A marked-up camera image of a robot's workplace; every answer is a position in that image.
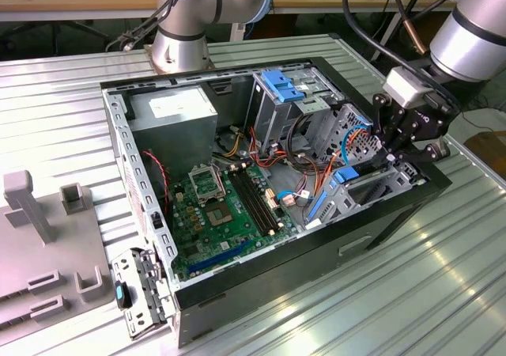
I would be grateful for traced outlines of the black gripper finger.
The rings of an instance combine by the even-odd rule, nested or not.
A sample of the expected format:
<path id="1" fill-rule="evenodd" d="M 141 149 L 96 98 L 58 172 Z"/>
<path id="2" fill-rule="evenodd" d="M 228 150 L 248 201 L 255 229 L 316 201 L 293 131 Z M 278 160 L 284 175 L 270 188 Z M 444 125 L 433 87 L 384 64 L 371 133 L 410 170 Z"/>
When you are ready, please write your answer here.
<path id="1" fill-rule="evenodd" d="M 418 149 L 411 141 L 395 145 L 393 142 L 386 144 L 387 154 L 391 154 L 395 160 L 409 163 L 433 163 L 446 158 L 450 154 L 449 147 L 444 140 L 435 140 Z"/>
<path id="2" fill-rule="evenodd" d="M 387 93 L 377 93 L 372 98 L 375 116 L 373 133 L 386 150 L 395 149 L 395 140 L 399 136 L 399 125 L 403 120 L 401 107 Z"/>

